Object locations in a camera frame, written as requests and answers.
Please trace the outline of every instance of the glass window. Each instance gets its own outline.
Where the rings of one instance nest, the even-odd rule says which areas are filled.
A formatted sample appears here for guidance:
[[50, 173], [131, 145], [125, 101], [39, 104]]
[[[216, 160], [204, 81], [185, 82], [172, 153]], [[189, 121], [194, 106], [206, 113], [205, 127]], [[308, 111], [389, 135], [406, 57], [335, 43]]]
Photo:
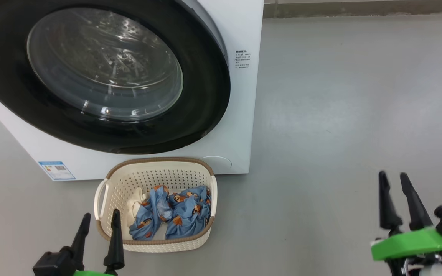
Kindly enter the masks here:
[[111, 11], [49, 14], [33, 27], [26, 51], [54, 94], [103, 119], [148, 119], [182, 93], [182, 70], [172, 50], [145, 26]]

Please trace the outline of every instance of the green plastic bracket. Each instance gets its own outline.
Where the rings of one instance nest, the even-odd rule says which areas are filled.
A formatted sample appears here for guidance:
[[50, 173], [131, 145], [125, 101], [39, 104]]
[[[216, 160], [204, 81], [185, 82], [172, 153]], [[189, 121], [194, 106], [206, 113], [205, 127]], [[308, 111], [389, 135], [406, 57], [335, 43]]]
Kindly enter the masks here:
[[73, 274], [73, 276], [110, 276], [110, 275], [95, 271], [76, 271]]
[[442, 251], [442, 236], [432, 227], [391, 236], [371, 247], [371, 253], [375, 261], [437, 251]]

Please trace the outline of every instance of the gray floor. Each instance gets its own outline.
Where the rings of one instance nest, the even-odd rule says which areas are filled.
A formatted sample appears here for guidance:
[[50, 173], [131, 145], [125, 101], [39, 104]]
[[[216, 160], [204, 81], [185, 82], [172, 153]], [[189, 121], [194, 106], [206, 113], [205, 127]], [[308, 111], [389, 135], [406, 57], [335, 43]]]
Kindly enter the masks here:
[[[265, 21], [256, 105], [251, 172], [219, 177], [205, 246], [126, 253], [120, 275], [385, 276], [378, 171], [405, 222], [400, 171], [442, 204], [442, 15]], [[68, 245], [98, 183], [51, 182], [0, 124], [0, 275]], [[86, 243], [103, 271], [107, 242]]]

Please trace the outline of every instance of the white washing machine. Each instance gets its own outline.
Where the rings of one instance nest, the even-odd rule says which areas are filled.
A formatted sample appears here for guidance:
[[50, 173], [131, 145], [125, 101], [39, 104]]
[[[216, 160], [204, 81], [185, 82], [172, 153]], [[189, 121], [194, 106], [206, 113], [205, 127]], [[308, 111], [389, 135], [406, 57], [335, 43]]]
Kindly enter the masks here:
[[0, 120], [53, 180], [248, 173], [262, 0], [1, 0]]

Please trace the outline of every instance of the laundry basket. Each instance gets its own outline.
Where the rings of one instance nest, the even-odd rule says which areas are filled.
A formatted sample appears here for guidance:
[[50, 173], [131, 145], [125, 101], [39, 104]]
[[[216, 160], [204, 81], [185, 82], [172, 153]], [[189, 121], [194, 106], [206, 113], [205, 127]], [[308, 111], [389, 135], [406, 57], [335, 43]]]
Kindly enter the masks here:
[[[205, 185], [211, 189], [211, 217], [207, 226], [195, 236], [174, 240], [135, 241], [129, 234], [124, 215], [126, 203], [134, 190], [149, 191], [156, 185], [166, 185], [170, 192]], [[110, 241], [112, 213], [120, 211], [124, 249], [136, 252], [163, 253], [193, 250], [202, 246], [211, 233], [216, 215], [218, 186], [209, 165], [191, 158], [148, 158], [125, 161], [115, 166], [100, 183], [95, 193], [94, 213], [98, 232]]]

